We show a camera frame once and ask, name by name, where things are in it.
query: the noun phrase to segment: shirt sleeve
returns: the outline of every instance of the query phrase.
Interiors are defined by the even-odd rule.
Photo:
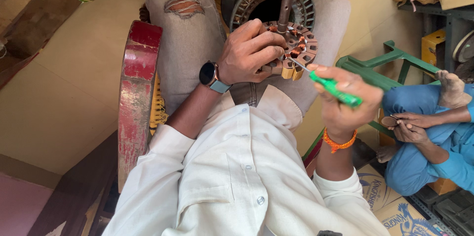
[[[329,209],[359,227],[367,235],[390,235],[362,196],[362,185],[355,168],[351,177],[341,181],[321,178],[315,171],[313,181]]]
[[[174,128],[158,125],[150,151],[128,175],[104,236],[161,235],[176,226],[178,180],[193,143]]]
[[[459,187],[474,193],[474,166],[459,153],[448,151],[449,158],[441,164],[431,164],[440,178],[448,178]]]
[[[467,110],[471,115],[471,123],[474,123],[474,100],[471,100],[471,102],[467,104]]]

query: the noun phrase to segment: kingfisher box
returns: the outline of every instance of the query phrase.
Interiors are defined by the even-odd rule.
[[[403,197],[374,212],[374,215],[391,236],[442,235]]]
[[[363,196],[369,203],[372,212],[376,212],[401,197],[385,184],[385,179],[370,165],[359,169],[357,175],[362,185]]]

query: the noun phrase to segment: beige tiled floor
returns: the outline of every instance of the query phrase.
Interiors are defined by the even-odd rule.
[[[382,43],[419,57],[421,20],[391,0],[350,0],[352,13],[340,56],[366,60]],[[63,174],[117,127],[123,49],[144,0],[85,3],[59,28],[43,52],[0,90],[0,153]],[[383,71],[396,77],[399,64]],[[419,72],[410,72],[417,83]],[[323,128],[317,99],[295,132],[301,154]],[[377,147],[370,127],[359,136]]]

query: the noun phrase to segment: watch face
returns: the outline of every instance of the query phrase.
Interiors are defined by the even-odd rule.
[[[205,63],[199,72],[199,80],[202,84],[208,85],[214,79],[215,73],[216,68],[214,67],[214,64],[209,62]]]

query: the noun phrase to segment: green plastic stool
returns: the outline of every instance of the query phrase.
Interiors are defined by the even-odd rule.
[[[342,69],[346,69],[349,72],[360,75],[366,83],[369,83],[373,86],[379,87],[384,91],[390,90],[392,87],[400,87],[405,84],[407,78],[408,70],[410,66],[414,66],[418,69],[423,70],[424,72],[435,74],[436,71],[440,70],[439,68],[418,59],[417,57],[411,56],[406,52],[395,47],[395,42],[389,40],[383,43],[390,51],[379,57],[372,58],[367,61],[360,61],[355,59],[352,56],[344,56],[337,61],[336,66]],[[374,71],[374,67],[383,65],[389,62],[392,62],[397,59],[404,59],[403,65],[401,66],[400,75],[398,81],[394,81],[384,75],[381,75]],[[439,81],[432,82],[430,84],[439,85]],[[395,138],[394,132],[388,130],[381,124],[378,124],[375,121],[369,123],[376,130]]]

